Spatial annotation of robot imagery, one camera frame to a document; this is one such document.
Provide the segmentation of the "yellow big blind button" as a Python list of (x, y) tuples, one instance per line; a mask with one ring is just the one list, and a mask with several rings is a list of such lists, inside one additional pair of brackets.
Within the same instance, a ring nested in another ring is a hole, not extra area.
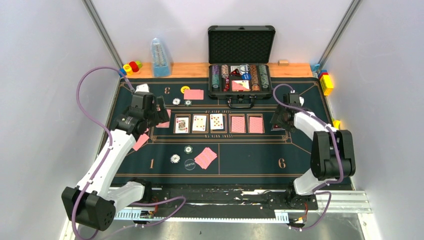
[(184, 94), (186, 90), (190, 90), (190, 89), (191, 89), (191, 88), (190, 88), (189, 86), (183, 86), (183, 87), (181, 87), (180, 92), (181, 92), (182, 94)]

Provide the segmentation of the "red triangular all-in marker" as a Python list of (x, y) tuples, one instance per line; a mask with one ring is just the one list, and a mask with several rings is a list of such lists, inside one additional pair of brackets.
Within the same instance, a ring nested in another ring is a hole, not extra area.
[(283, 127), (278, 126), (276, 124), (271, 128), (271, 131), (283, 131), (283, 130), (284, 130)]

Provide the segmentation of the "red-backed cards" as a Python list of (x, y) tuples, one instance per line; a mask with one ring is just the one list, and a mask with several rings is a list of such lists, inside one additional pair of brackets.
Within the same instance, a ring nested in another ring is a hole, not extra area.
[(138, 151), (149, 140), (149, 138), (150, 137), (146, 133), (140, 135), (138, 140), (133, 145), (132, 149)]

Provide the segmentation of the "red-backed card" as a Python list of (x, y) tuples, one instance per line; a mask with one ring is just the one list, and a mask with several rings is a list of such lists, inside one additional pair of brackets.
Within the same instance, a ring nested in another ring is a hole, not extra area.
[(213, 150), (211, 150), (209, 147), (206, 147), (198, 156), (194, 158), (194, 162), (202, 169), (206, 170), (212, 161), (214, 161), (217, 157), (218, 155)]
[(186, 89), (183, 97), (184, 100), (203, 100), (204, 91), (202, 89)]

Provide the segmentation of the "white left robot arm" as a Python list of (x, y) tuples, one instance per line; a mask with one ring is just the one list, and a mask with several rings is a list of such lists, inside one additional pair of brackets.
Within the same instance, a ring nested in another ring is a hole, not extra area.
[(148, 86), (137, 85), (130, 106), (111, 125), (111, 137), (85, 176), (75, 187), (66, 187), (61, 199), (71, 221), (105, 231), (115, 214), (130, 204), (149, 206), (153, 201), (152, 184), (134, 177), (115, 190), (109, 187), (125, 156), (145, 132), (170, 117), (162, 96), (155, 96)]

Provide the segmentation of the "white-blue poker chip stack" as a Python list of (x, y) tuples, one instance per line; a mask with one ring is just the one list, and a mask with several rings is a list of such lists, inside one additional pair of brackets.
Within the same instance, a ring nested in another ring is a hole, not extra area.
[(171, 163), (173, 163), (173, 164), (177, 164), (177, 163), (179, 163), (179, 162), (180, 162), (180, 160), (181, 160), (181, 157), (180, 157), (178, 154), (173, 154), (173, 155), (170, 157), (170, 162), (171, 162)]

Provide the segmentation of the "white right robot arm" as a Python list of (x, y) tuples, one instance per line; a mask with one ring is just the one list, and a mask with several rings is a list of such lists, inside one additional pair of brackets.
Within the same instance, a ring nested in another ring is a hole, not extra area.
[(292, 91), (278, 103), (271, 123), (286, 130), (299, 130), (311, 140), (310, 167), (296, 178), (285, 195), (286, 204), (298, 209), (320, 188), (338, 184), (356, 173), (353, 135), (339, 130), (302, 107), (299, 95)]

